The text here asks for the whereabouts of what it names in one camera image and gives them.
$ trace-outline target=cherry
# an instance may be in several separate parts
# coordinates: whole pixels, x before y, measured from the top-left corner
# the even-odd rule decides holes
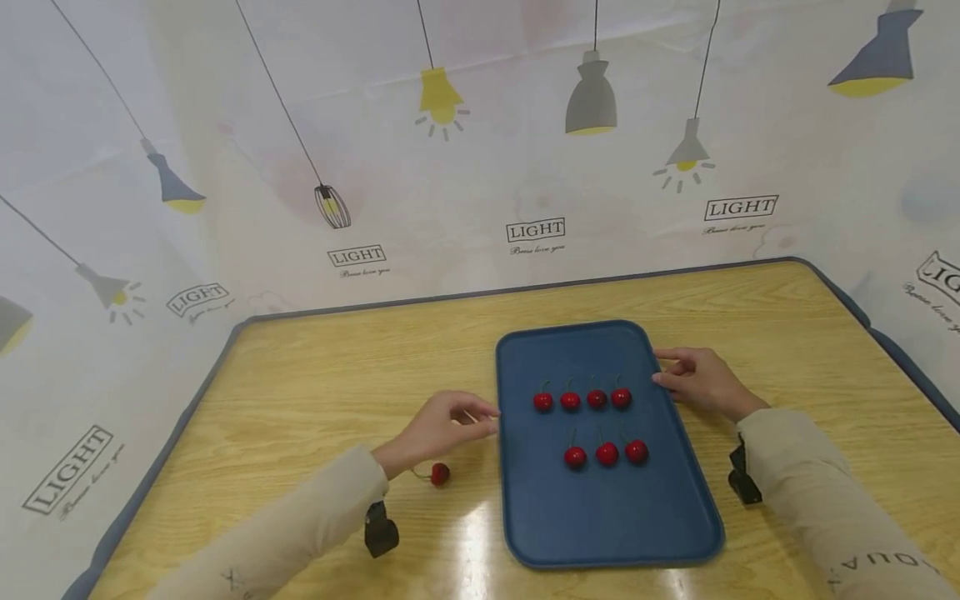
[[[566,382],[566,392],[560,396],[560,405],[572,413],[580,408],[580,395],[576,392],[570,392],[570,381],[573,381],[573,379]]]
[[[600,461],[600,464],[604,467],[612,467],[616,464],[616,459],[620,458],[620,452],[616,449],[616,446],[610,442],[601,444],[597,448],[597,460]]]
[[[534,396],[534,408],[542,413],[550,412],[550,409],[553,408],[553,397],[545,391],[548,383],[550,382],[544,381],[540,393]]]
[[[577,470],[587,463],[587,451],[578,445],[573,445],[573,440],[577,437],[577,429],[574,427],[570,434],[570,447],[564,452],[564,462],[573,470]]]
[[[430,469],[429,477],[417,473],[415,468],[411,468],[410,471],[416,475],[418,479],[432,483],[435,488],[442,486],[450,478],[450,467],[443,463],[434,463],[432,469]]]
[[[604,392],[603,390],[594,389],[594,390],[591,390],[589,394],[587,394],[587,404],[589,404],[590,407],[592,408],[599,410],[603,408],[604,404],[606,403],[607,403],[607,393]]]
[[[435,487],[440,487],[450,478],[450,467],[443,463],[434,463],[430,469],[430,483]]]
[[[620,383],[620,375],[616,377],[616,382],[613,384],[613,386],[616,387],[616,385],[619,383]],[[630,394],[630,390],[628,390],[627,388],[616,388],[615,390],[613,390],[613,393],[610,394],[610,402],[613,404],[613,406],[620,409],[627,408],[628,406],[630,406],[630,402],[633,399],[634,399],[633,395]]]
[[[642,465],[650,456],[650,450],[647,449],[647,444],[644,444],[642,440],[633,440],[624,446],[623,453],[627,455],[627,460],[634,465]]]

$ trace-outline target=beige sleeve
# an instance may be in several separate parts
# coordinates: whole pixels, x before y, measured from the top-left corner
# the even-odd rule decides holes
[[[809,417],[764,409],[737,428],[764,504],[821,568],[837,598],[957,600]]]
[[[149,600],[263,600],[360,529],[389,485],[361,446],[348,450],[169,574]]]

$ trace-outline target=printed backdrop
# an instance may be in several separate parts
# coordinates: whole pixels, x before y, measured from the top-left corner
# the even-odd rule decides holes
[[[251,315],[795,255],[960,407],[960,5],[887,2],[4,2],[8,595]]]

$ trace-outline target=lamp illustration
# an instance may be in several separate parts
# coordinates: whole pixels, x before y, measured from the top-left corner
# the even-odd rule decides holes
[[[124,100],[120,90],[117,89],[116,84],[114,84],[113,79],[110,77],[106,68],[102,63],[100,63],[97,55],[93,54],[93,50],[91,50],[86,44],[83,36],[81,36],[80,32],[77,31],[77,28],[73,26],[73,23],[70,22],[70,19],[67,18],[66,14],[60,8],[60,5],[57,4],[57,1],[50,0],[50,2],[54,5],[54,8],[57,9],[57,12],[60,13],[60,16],[63,17],[63,20],[66,21],[66,24],[70,27],[70,30],[86,49],[86,52],[90,55],[93,61],[97,63],[100,71],[104,74],[104,77],[107,78],[107,83],[110,84],[110,87],[113,89],[113,93],[116,94],[116,97],[120,100],[120,104],[123,105],[124,110],[130,116],[130,120],[133,121],[133,126],[136,127],[138,132],[140,132],[140,145],[143,146],[143,149],[147,152],[147,159],[154,164],[160,173],[160,199],[165,205],[170,206],[174,210],[183,214],[192,215],[200,212],[200,209],[204,207],[204,201],[206,200],[205,196],[202,196],[190,189],[190,187],[184,183],[183,180],[177,177],[177,174],[170,169],[170,166],[167,165],[166,156],[159,154],[154,148],[154,145],[149,139],[147,139],[147,134],[143,132],[143,128],[140,127],[139,121],[137,121],[136,117],[133,116],[133,111],[130,109],[127,101]]]
[[[23,342],[33,324],[32,312],[0,296],[0,358],[13,352]]]
[[[423,20],[423,7],[420,0],[417,0],[417,10],[420,12],[420,25],[423,28],[423,40],[426,42],[426,56],[430,59],[430,68],[420,72],[420,82],[423,84],[423,92],[420,94],[420,112],[429,111],[429,116],[423,115],[414,121],[415,125],[422,125],[427,120],[431,120],[430,129],[427,130],[427,137],[433,137],[440,126],[444,134],[444,142],[450,141],[450,130],[448,125],[452,124],[459,131],[464,130],[464,126],[457,120],[457,115],[468,115],[470,111],[466,108],[457,108],[464,103],[457,90],[453,88],[450,79],[446,76],[446,69],[436,67],[433,64],[433,53],[430,52],[430,38],[426,34],[426,21]]]
[[[72,254],[63,249],[63,247],[55,242],[49,235],[43,232],[33,221],[30,220],[27,215],[20,212],[20,209],[10,203],[9,200],[0,196],[0,202],[7,205],[7,208],[12,210],[18,217],[23,219],[23,221],[32,227],[40,236],[47,241],[51,246],[56,248],[61,254],[66,256],[66,258],[74,264],[76,268],[77,275],[83,277],[93,288],[94,294],[97,295],[97,298],[100,300],[100,303],[104,306],[105,310],[109,311],[109,321],[111,323],[116,322],[117,315],[123,317],[124,321],[127,322],[127,325],[133,324],[133,319],[131,315],[143,319],[143,313],[139,309],[134,307],[132,302],[146,302],[146,299],[136,296],[133,294],[139,287],[140,283],[131,283],[126,279],[117,279],[115,277],[107,277],[97,274],[93,269],[87,265],[81,263],[79,260],[73,257]],[[6,313],[8,309],[4,304],[0,303],[0,319],[6,318]],[[0,342],[3,341],[4,334],[4,324],[0,322]]]
[[[340,197],[340,194],[337,193],[337,190],[333,188],[332,185],[327,185],[320,178],[320,171],[317,170],[317,165],[314,164],[313,158],[310,157],[310,153],[306,149],[306,144],[303,143],[303,138],[300,137],[300,131],[297,129],[297,125],[294,123],[294,119],[290,116],[290,110],[287,109],[287,105],[283,102],[283,96],[280,95],[279,88],[276,87],[276,82],[274,81],[274,76],[270,72],[270,67],[267,66],[266,59],[263,58],[263,53],[260,52],[260,45],[256,43],[256,37],[253,36],[253,29],[250,27],[250,22],[247,20],[247,16],[243,12],[243,8],[240,6],[240,0],[234,0],[237,10],[240,12],[240,18],[243,19],[243,24],[247,28],[247,34],[250,36],[250,41],[253,42],[253,49],[256,50],[256,55],[260,57],[260,63],[263,65],[263,70],[267,73],[267,79],[270,80],[270,85],[274,89],[274,94],[276,98],[280,101],[280,107],[283,108],[283,113],[287,115],[287,121],[290,123],[290,128],[293,129],[294,135],[297,137],[297,141],[300,143],[300,148],[303,150],[303,155],[306,156],[306,161],[310,163],[310,168],[313,169],[313,174],[317,178],[317,187],[313,188],[314,199],[317,202],[317,208],[323,214],[326,223],[334,229],[342,229],[350,227],[350,213],[347,210],[347,205],[344,204],[343,199]]]
[[[684,176],[686,174],[689,174],[693,178],[694,183],[700,185],[702,179],[700,178],[700,173],[696,171],[697,167],[704,169],[716,168],[715,164],[712,162],[707,162],[707,160],[710,158],[710,155],[707,153],[707,149],[704,148],[703,143],[701,143],[698,133],[700,130],[700,100],[704,94],[704,79],[707,76],[707,64],[710,58],[710,46],[713,43],[713,30],[716,29],[719,18],[720,0],[717,0],[716,13],[713,16],[713,25],[710,26],[710,34],[707,39],[707,51],[704,53],[704,68],[700,73],[700,88],[697,91],[697,105],[693,110],[693,117],[686,120],[684,139],[681,140],[676,150],[673,151],[673,154],[670,155],[670,158],[668,158],[666,161],[666,166],[668,168],[654,171],[655,176],[667,176],[663,181],[663,186],[661,186],[660,189],[666,189],[666,186],[669,185],[674,178],[676,178],[677,193],[680,194],[684,191]],[[670,166],[673,166],[676,170],[672,175],[670,175]]]
[[[828,87],[848,98],[869,98],[913,79],[907,30],[923,11],[916,0],[891,0],[876,19],[876,36],[867,42]]]
[[[597,16],[600,0],[593,2],[593,50],[584,53],[577,67],[580,82],[573,88],[566,105],[566,132],[571,135],[594,135],[616,127],[616,98],[607,81],[609,63],[600,60],[597,52]]]

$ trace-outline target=blue tray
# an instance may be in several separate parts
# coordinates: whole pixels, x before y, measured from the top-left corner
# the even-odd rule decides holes
[[[532,568],[694,564],[724,544],[723,522],[669,394],[650,377],[660,366],[646,333],[628,321],[518,331],[496,347],[503,528],[514,556]],[[634,400],[624,411],[587,405],[594,384],[608,397],[620,375]],[[582,404],[560,406],[566,381]],[[545,380],[554,407],[541,414],[533,396]],[[647,443],[645,465],[626,460],[620,426]],[[564,452],[576,428],[587,451],[578,472]],[[620,460],[601,466],[593,453],[613,442]]]

